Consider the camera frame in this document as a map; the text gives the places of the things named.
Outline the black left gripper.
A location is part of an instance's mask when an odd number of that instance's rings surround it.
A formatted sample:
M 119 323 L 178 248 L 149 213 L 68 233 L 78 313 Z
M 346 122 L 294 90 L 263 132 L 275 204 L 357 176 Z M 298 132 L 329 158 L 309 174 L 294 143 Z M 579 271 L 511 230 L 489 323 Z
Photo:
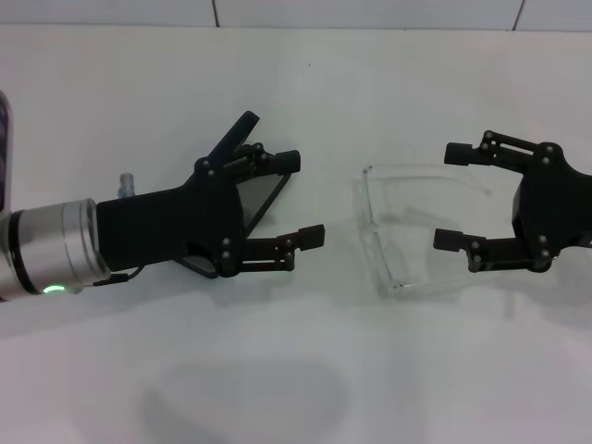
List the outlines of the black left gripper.
M 113 272 L 189 256 L 202 256 L 224 278 L 240 271 L 291 272 L 297 250 L 324 245 L 325 226 L 245 240 L 237 185 L 300 170 L 297 150 L 271 154 L 260 142 L 243 144 L 224 163 L 200 159 L 177 188 L 97 204 L 99 252 Z

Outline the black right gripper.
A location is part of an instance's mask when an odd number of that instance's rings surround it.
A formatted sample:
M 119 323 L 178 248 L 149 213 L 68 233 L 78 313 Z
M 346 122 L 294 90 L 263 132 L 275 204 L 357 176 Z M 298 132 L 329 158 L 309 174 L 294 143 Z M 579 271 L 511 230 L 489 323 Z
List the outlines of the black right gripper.
M 563 250 L 591 247 L 591 176 L 570 166 L 557 143 L 537 144 L 486 130 L 476 147 L 449 142 L 444 163 L 523 172 L 512 209 L 518 239 L 435 230 L 434 248 L 464 251 L 471 273 L 546 272 Z

